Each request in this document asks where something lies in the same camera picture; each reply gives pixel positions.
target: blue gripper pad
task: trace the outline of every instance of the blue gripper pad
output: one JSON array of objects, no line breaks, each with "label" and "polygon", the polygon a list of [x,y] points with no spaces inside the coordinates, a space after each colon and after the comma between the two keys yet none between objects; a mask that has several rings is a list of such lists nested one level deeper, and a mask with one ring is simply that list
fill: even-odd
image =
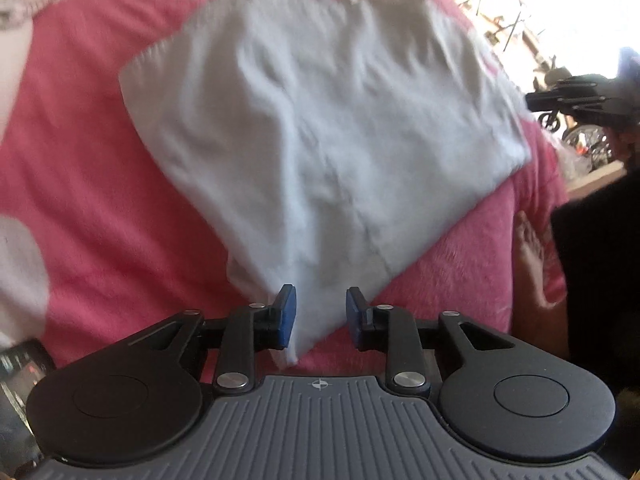
[{"label": "blue gripper pad", "polygon": [[286,348],[289,346],[293,322],[296,319],[296,288],[293,285],[283,286],[273,301],[273,307],[282,311],[278,327],[278,344]]},{"label": "blue gripper pad", "polygon": [[29,480],[623,480],[595,455],[514,465],[465,447],[416,397],[374,377],[268,376],[221,397],[188,435],[145,462],[83,469],[45,460]]}]

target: pink fabric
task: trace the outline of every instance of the pink fabric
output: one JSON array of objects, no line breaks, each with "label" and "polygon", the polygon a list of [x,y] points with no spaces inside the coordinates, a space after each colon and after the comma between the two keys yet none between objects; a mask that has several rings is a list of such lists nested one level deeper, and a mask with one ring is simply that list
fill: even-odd
[{"label": "pink fabric", "polygon": [[[452,0],[433,1],[470,27]],[[128,60],[176,31],[203,2],[63,0],[34,20],[29,62],[0,145],[0,214],[26,225],[42,253],[50,291],[42,340],[59,365],[179,310],[222,317],[244,303],[226,280],[226,251],[215,233],[144,149],[117,79]],[[551,148],[534,123],[526,132],[532,163],[379,301],[420,317],[455,308],[508,329],[513,215],[524,209],[544,231],[551,209],[566,199]],[[547,285],[551,300],[562,294],[557,262]],[[340,330],[298,371],[374,366],[375,358],[358,354]]]}]

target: white cloth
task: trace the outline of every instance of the white cloth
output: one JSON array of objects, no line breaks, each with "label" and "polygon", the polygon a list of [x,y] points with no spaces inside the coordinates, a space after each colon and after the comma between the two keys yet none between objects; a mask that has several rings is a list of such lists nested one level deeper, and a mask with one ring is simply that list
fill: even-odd
[{"label": "white cloth", "polygon": [[236,285],[296,286],[293,363],[527,161],[488,55],[425,0],[214,0],[120,85]]}]

